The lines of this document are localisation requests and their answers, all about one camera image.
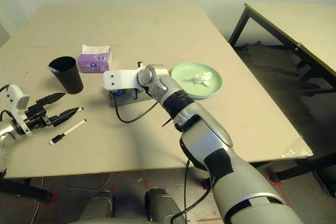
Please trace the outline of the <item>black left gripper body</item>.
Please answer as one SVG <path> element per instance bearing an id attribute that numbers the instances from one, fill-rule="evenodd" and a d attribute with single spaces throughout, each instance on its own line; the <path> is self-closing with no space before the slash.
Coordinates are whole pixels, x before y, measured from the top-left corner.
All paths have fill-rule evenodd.
<path id="1" fill-rule="evenodd" d="M 25 111 L 27 119 L 25 124 L 30 130 L 42 129 L 51 126 L 51 120 L 46 115 L 46 110 L 40 104 L 34 104 Z"/>

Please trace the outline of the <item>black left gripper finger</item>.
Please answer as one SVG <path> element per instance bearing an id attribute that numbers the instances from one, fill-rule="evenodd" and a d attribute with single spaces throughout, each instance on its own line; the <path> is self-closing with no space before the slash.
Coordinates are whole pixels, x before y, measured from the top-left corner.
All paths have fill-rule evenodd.
<path id="1" fill-rule="evenodd" d="M 75 115 L 78 111 L 80 111 L 80 107 L 72 108 L 72 109 L 69 109 L 69 110 L 66 110 L 60 113 L 59 115 L 52 116 L 51 117 L 52 126 L 57 127 L 58 125 L 66 122 L 73 115 Z"/>
<path id="2" fill-rule="evenodd" d="M 49 104 L 52 104 L 52 103 L 58 101 L 64 95 L 65 95 L 65 93 L 61 93 L 61 92 L 53 93 L 51 95 L 48 95 L 46 97 L 43 97 L 43 98 L 37 100 L 36 104 L 39 104 L 40 106 L 49 105 Z"/>

